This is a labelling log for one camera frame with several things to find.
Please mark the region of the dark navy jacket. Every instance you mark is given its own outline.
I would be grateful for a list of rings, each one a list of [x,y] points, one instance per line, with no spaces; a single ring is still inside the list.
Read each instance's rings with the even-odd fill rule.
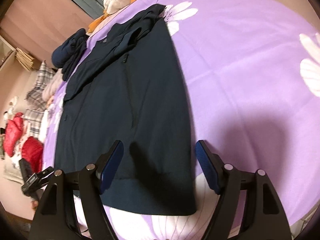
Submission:
[[[114,24],[80,63],[66,87],[54,164],[78,171],[120,140],[124,156],[102,203],[188,216],[196,211],[188,100],[164,8]]]

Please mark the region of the red puffer jacket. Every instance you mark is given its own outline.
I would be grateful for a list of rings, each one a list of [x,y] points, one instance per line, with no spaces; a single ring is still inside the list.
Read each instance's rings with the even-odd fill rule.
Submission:
[[[14,148],[16,142],[18,142],[23,134],[23,113],[18,112],[15,114],[13,119],[9,119],[6,129],[5,129],[5,137],[3,142],[4,152],[12,157],[14,155]]]
[[[43,143],[35,137],[29,137],[22,146],[22,158],[30,165],[34,173],[42,171]]]

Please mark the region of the grey plaid blanket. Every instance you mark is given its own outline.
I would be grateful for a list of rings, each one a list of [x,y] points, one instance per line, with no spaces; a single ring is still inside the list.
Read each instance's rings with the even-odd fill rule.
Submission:
[[[38,138],[40,135],[41,121],[46,109],[46,102],[42,98],[42,92],[54,75],[55,72],[47,67],[46,62],[43,61],[37,71],[34,86],[25,97],[28,108],[25,110],[23,119],[30,127],[29,135],[34,138]]]

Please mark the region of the pale pink garment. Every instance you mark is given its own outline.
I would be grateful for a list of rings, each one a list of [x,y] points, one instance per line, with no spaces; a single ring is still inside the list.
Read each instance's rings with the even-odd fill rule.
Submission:
[[[63,74],[62,69],[58,69],[49,83],[45,86],[42,92],[42,100],[47,102],[57,91],[60,87],[61,83],[63,82]]]

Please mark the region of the folded navy garment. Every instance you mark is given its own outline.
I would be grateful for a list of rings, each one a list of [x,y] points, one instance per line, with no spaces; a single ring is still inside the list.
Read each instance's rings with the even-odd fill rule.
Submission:
[[[63,81],[67,81],[70,78],[78,65],[87,49],[87,39],[86,30],[81,28],[53,51],[52,63],[54,67],[61,69]]]

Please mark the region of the wooden shelf cabinet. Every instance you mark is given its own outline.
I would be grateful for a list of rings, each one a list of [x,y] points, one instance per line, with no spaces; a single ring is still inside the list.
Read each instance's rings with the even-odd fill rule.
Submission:
[[[0,46],[1,46],[1,72],[5,72],[14,62],[16,49],[7,42],[2,36],[0,36]]]

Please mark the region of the pink curtain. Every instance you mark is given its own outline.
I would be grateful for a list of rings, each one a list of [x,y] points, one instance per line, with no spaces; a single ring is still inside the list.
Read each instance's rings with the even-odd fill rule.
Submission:
[[[1,35],[52,67],[52,52],[92,21],[72,0],[14,0],[1,21]]]

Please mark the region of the purple floral bed sheet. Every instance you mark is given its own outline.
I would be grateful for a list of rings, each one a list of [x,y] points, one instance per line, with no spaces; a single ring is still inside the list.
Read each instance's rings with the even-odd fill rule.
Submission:
[[[265,171],[295,224],[319,202],[319,33],[273,0],[137,0],[104,20],[87,50],[155,3],[165,5],[193,139],[238,169]]]

